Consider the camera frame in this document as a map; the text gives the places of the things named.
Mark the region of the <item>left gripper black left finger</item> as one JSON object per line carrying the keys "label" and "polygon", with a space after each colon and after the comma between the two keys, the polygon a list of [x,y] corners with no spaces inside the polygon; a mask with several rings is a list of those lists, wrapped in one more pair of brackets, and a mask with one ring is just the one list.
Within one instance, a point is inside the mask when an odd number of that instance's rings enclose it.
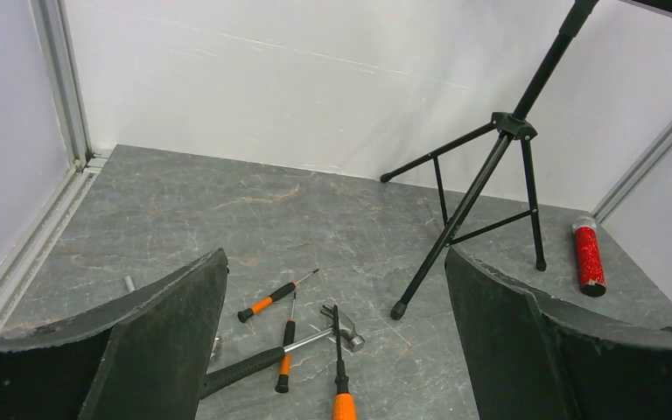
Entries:
{"label": "left gripper black left finger", "polygon": [[71,318],[0,337],[0,419],[192,419],[227,290],[208,252]]}

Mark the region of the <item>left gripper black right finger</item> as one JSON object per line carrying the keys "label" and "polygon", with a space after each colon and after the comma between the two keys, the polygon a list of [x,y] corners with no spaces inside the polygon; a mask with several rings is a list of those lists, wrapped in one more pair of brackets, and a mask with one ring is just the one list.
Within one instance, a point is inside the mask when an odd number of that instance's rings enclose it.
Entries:
{"label": "left gripper black right finger", "polygon": [[483,419],[672,419],[672,326],[633,325],[451,249],[444,263]]}

